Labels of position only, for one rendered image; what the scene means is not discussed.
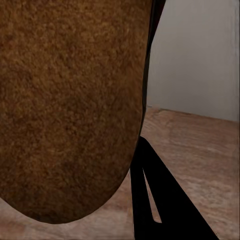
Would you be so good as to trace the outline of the sandal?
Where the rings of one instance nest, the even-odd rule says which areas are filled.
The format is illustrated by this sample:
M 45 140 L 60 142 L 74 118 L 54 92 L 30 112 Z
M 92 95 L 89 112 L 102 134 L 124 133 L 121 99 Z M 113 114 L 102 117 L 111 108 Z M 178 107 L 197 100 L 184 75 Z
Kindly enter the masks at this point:
M 47 224 L 119 189 L 166 0 L 0 0 L 0 197 Z

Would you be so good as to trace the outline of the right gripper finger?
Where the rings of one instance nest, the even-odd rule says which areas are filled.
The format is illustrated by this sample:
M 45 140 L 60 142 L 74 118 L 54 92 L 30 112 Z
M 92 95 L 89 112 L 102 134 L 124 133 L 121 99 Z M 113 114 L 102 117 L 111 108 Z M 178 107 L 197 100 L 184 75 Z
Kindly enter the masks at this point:
M 152 215 L 148 181 L 162 223 Z M 219 240 L 144 137 L 130 166 L 135 240 Z

